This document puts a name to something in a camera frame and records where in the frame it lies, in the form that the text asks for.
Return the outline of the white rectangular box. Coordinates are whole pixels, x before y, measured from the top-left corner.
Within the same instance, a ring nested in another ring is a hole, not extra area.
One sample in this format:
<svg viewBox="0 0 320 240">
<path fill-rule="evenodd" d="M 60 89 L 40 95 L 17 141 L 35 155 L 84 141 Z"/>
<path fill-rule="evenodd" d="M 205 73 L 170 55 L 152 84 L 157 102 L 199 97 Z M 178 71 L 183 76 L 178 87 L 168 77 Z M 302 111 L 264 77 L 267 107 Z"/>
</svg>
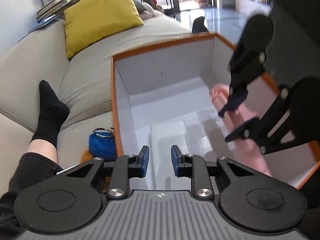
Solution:
<svg viewBox="0 0 320 240">
<path fill-rule="evenodd" d="M 177 178 L 171 162 L 171 147 L 190 153 L 187 130 L 183 121 L 163 122 L 150 127 L 153 180 L 156 190 L 189 190 L 189 178 Z"/>
</svg>

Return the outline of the brown plush sailor toy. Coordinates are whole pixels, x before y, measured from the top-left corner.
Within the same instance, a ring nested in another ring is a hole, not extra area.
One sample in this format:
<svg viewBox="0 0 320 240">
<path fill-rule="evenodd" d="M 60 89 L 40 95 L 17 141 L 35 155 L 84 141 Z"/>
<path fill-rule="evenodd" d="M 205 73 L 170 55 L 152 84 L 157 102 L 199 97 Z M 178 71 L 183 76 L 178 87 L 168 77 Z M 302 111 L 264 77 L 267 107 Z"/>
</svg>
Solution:
<svg viewBox="0 0 320 240">
<path fill-rule="evenodd" d="M 80 163 L 90 159 L 102 158 L 104 161 L 115 161 L 117 158 L 114 128 L 95 128 L 88 139 L 88 149 L 84 150 Z"/>
</svg>

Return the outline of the orange white cardboard box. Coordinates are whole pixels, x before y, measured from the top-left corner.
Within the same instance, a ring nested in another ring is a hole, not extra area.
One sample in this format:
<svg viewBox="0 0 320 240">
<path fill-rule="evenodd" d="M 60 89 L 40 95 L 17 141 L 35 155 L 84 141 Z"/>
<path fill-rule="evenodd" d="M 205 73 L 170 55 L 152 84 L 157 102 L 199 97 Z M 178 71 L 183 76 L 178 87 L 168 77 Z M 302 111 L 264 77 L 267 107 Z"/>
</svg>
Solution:
<svg viewBox="0 0 320 240">
<path fill-rule="evenodd" d="M 183 121 L 190 153 L 214 161 L 234 159 L 235 144 L 212 104 L 210 90 L 228 85 L 227 63 L 234 46 L 218 34 L 187 36 L 148 44 L 111 58 L 112 114 L 119 155 L 149 146 L 146 177 L 132 179 L 133 189 L 156 190 L 151 159 L 150 127 Z M 263 116 L 278 94 L 265 78 L 248 87 L 245 105 Z M 300 188 L 319 168 L 319 145 L 305 144 L 263 155 L 274 178 Z"/>
</svg>

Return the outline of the person left leg black sock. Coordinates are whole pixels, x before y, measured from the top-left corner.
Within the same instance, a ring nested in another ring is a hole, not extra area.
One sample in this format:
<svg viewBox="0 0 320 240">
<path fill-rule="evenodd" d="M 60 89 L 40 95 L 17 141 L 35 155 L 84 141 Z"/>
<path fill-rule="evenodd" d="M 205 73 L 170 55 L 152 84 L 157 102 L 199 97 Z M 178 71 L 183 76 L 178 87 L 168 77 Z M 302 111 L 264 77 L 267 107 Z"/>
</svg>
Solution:
<svg viewBox="0 0 320 240">
<path fill-rule="evenodd" d="M 50 84 L 39 83 L 40 113 L 37 129 L 27 152 L 9 182 L 8 191 L 1 196 L 1 239 L 14 239 L 22 231 L 16 218 L 14 203 L 26 188 L 51 178 L 62 171 L 58 164 L 57 138 L 69 108 L 59 100 Z"/>
</svg>

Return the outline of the beige fabric sofa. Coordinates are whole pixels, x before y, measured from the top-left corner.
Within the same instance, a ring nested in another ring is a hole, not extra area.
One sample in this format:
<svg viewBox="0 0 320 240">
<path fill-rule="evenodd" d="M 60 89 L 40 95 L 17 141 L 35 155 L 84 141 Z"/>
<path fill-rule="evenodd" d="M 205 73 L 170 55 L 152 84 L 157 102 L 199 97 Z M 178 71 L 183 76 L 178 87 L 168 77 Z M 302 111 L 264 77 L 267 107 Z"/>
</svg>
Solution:
<svg viewBox="0 0 320 240">
<path fill-rule="evenodd" d="M 145 44 L 188 35 L 161 13 L 140 27 L 107 37 L 66 57 L 65 24 L 58 20 L 29 34 L 1 59 L 1 193 L 8 190 L 39 116 L 39 83 L 46 80 L 70 114 L 57 141 L 59 164 L 81 161 L 96 127 L 112 126 L 111 57 Z"/>
</svg>

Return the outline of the yellow cushion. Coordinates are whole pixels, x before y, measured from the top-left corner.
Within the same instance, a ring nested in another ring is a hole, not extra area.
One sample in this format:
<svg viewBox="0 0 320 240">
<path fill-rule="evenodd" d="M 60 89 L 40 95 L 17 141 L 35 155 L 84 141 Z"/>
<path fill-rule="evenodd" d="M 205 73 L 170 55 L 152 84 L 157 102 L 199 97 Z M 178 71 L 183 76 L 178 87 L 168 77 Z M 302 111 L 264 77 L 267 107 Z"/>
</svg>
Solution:
<svg viewBox="0 0 320 240">
<path fill-rule="evenodd" d="M 103 38 L 144 24 L 133 0 L 80 0 L 63 13 L 69 60 Z"/>
</svg>

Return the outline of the stack of books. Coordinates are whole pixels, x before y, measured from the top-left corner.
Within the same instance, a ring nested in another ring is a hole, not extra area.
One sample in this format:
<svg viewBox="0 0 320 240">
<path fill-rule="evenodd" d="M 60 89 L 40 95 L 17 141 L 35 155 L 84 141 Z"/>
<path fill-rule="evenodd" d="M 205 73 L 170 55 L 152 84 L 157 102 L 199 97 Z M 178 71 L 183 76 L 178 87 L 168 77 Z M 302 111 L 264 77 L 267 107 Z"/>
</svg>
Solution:
<svg viewBox="0 0 320 240">
<path fill-rule="evenodd" d="M 42 9 L 37 12 L 36 19 L 37 22 L 45 20 L 46 18 L 54 15 L 58 10 L 64 8 L 72 0 L 52 0 Z"/>
</svg>

